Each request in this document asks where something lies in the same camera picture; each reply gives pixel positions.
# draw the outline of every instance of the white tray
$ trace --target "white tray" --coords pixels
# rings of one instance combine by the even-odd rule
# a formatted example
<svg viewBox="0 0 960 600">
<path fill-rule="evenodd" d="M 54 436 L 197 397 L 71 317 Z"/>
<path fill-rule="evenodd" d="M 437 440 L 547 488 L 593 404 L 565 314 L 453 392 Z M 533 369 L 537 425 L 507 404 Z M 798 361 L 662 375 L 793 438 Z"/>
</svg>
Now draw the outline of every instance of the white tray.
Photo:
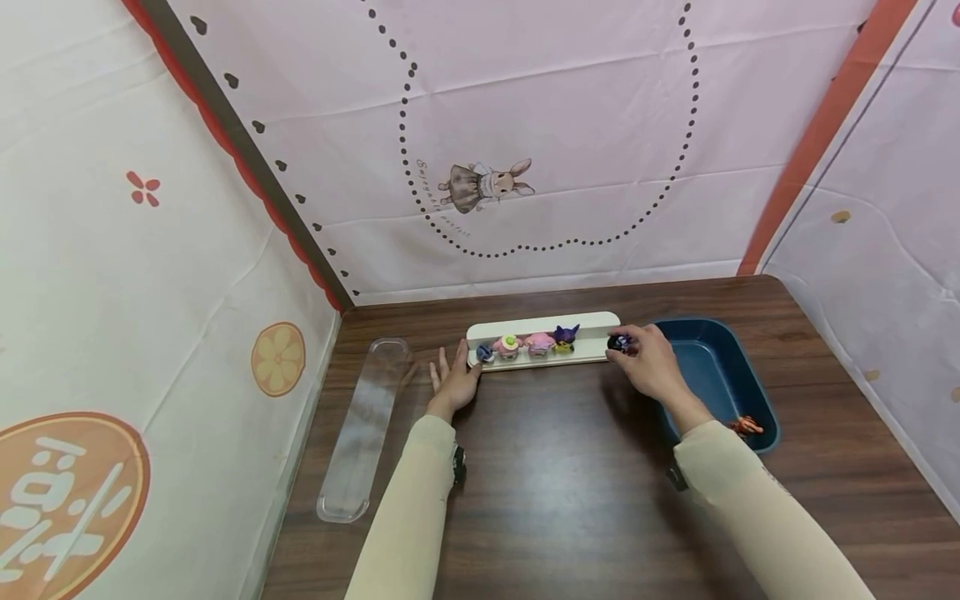
<svg viewBox="0 0 960 600">
<path fill-rule="evenodd" d="M 492 344 L 504 335 L 525 336 L 531 333 L 553 333 L 557 325 L 571 328 L 579 324 L 574 350 L 569 354 L 557 354 L 551 350 L 546 356 L 527 354 L 526 349 L 514 360 L 504 360 L 499 356 L 484 365 L 484 371 L 507 371 L 510 369 L 534 369 L 536 367 L 556 367 L 558 365 L 577 365 L 607 360 L 607 332 L 620 325 L 620 318 L 612 312 L 579 313 L 543 317 L 539 319 L 520 319 L 518 321 L 500 321 L 497 323 L 479 323 L 467 330 L 467 344 L 470 348 L 468 363 L 477 364 L 477 347 Z"/>
</svg>

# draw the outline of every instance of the pink toy figurine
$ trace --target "pink toy figurine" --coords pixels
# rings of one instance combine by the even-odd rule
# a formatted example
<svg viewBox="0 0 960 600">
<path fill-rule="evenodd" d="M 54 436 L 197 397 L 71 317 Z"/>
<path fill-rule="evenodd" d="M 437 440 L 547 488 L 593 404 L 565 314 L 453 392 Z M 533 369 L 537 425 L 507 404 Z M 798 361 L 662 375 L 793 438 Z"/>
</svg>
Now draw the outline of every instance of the pink toy figurine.
<svg viewBox="0 0 960 600">
<path fill-rule="evenodd" d="M 549 333 L 532 333 L 523 340 L 523 345 L 531 356 L 546 356 L 553 348 L 554 341 Z"/>
<path fill-rule="evenodd" d="M 515 335 L 505 335 L 493 342 L 493 351 L 504 360 L 514 360 L 520 355 L 520 341 Z"/>
</svg>

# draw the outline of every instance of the blue plastic basin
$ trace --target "blue plastic basin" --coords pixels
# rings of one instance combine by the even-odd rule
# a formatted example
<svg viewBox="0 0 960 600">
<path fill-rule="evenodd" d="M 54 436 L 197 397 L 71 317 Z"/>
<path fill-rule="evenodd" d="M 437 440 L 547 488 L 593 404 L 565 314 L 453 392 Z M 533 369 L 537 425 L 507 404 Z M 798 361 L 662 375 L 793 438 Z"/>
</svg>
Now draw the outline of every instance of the blue plastic basin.
<svg viewBox="0 0 960 600">
<path fill-rule="evenodd" d="M 780 423 L 740 341 L 729 327 L 713 319 L 657 321 L 680 363 L 680 371 L 710 412 L 722 423 L 749 415 L 763 433 L 747 438 L 757 454 L 780 441 Z M 673 420 L 660 408 L 663 426 L 674 443 L 680 440 Z"/>
</svg>

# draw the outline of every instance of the arm sleeve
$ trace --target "arm sleeve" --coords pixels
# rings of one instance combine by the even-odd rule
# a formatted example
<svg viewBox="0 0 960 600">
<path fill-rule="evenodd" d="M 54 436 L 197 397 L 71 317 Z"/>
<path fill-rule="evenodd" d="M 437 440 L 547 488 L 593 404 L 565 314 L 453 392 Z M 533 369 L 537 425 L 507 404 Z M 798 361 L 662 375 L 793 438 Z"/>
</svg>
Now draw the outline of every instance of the arm sleeve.
<svg viewBox="0 0 960 600">
<path fill-rule="evenodd" d="M 410 430 L 345 600 L 433 597 L 454 445 L 453 427 L 436 417 L 425 416 Z"/>
<path fill-rule="evenodd" d="M 694 499 L 727 531 L 772 600 L 874 597 L 827 533 L 727 427 L 704 423 L 674 453 Z"/>
</svg>

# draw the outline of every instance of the fabric backdrop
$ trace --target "fabric backdrop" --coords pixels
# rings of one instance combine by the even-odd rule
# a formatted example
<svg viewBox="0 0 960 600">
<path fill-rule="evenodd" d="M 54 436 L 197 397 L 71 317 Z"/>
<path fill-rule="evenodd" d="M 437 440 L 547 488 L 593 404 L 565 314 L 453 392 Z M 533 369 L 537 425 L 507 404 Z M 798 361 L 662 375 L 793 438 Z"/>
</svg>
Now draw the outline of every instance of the fabric backdrop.
<svg viewBox="0 0 960 600">
<path fill-rule="evenodd" d="M 0 8 L 0 598 L 253 597 L 339 317 L 114 0 Z"/>
<path fill-rule="evenodd" d="M 918 2 L 764 272 L 787 285 L 960 520 L 957 98 L 960 9 Z"/>
<path fill-rule="evenodd" d="M 369 304 L 733 275 L 873 2 L 170 4 Z"/>
</svg>

